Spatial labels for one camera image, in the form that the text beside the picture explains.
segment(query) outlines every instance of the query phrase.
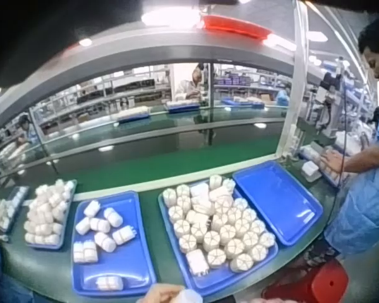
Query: blue tray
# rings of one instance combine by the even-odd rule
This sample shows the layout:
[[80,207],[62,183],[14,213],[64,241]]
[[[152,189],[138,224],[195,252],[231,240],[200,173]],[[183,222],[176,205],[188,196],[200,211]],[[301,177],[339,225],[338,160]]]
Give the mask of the blue tray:
[[62,233],[60,234],[60,237],[59,237],[60,238],[59,239],[59,243],[57,243],[56,245],[27,243],[28,246],[36,248],[36,249],[50,249],[50,250],[54,250],[54,251],[60,249],[63,246],[63,243],[64,243],[64,233],[66,232],[66,223],[68,221],[70,204],[73,202],[73,196],[75,195],[76,186],[77,186],[77,181],[76,180],[72,180],[72,182],[75,184],[75,186],[73,187],[73,189],[70,192],[70,199],[68,201],[68,208],[66,209],[66,212],[64,213],[63,229],[62,229]]
[[[76,210],[75,224],[73,225],[73,241],[71,248],[73,289],[79,295],[91,297],[108,296],[136,296],[145,294],[150,286],[156,282],[152,260],[147,248],[145,230],[140,213],[139,197],[134,191],[114,194],[97,199],[101,209],[97,218],[104,217],[104,210],[112,207],[123,218],[122,226],[111,227],[109,234],[123,226],[130,225],[136,232],[136,237],[123,245],[117,246],[113,252],[105,252],[98,248],[98,263],[74,263],[73,243],[87,240],[94,241],[94,232],[89,231],[85,235],[76,232],[74,226],[84,218],[84,209],[90,201],[79,204]],[[124,288],[113,292],[102,292],[97,289],[95,281],[102,275],[118,275],[123,279]]]
[[[241,198],[241,195],[237,190],[234,191],[234,198]],[[163,195],[159,195],[159,206],[162,212],[162,218],[164,221],[165,229],[170,238],[170,243],[172,250],[176,255],[178,265],[181,269],[181,273],[184,276],[185,284],[188,288],[192,288],[198,292],[202,297],[207,295],[212,295],[226,287],[230,287],[232,284],[240,281],[251,273],[255,272],[257,269],[266,265],[270,262],[278,253],[278,244],[275,243],[275,246],[271,247],[268,250],[267,258],[262,262],[254,264],[254,266],[243,273],[235,273],[230,270],[228,262],[222,265],[220,268],[215,270],[210,270],[209,273],[205,276],[193,276],[188,267],[188,263],[185,257],[179,249],[178,239],[174,233],[174,227],[172,226],[169,215],[167,213],[167,208],[165,207]]]
[[14,187],[14,189],[11,191],[10,195],[8,196],[7,200],[12,200],[15,197],[15,195],[18,193],[18,191],[20,190],[21,187],[25,187],[27,190],[21,196],[20,202],[17,204],[17,206],[14,207],[14,215],[11,218],[11,220],[10,220],[10,222],[8,224],[7,229],[3,229],[2,227],[0,227],[0,230],[2,232],[4,232],[5,234],[7,234],[8,232],[10,232],[10,230],[13,228],[13,224],[14,224],[15,218],[17,217],[18,213],[20,212],[21,206],[23,205],[23,203],[25,201],[25,197],[27,197],[27,194],[28,194],[30,188],[29,188],[29,186],[16,186],[16,187]]
[[233,179],[284,245],[294,245],[323,213],[316,198],[275,161],[240,170]]

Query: hand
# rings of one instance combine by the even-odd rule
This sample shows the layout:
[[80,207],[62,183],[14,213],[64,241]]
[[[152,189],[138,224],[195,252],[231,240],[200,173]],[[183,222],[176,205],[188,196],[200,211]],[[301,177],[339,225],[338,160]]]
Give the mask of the hand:
[[180,285],[153,284],[141,303],[168,303],[184,289]]

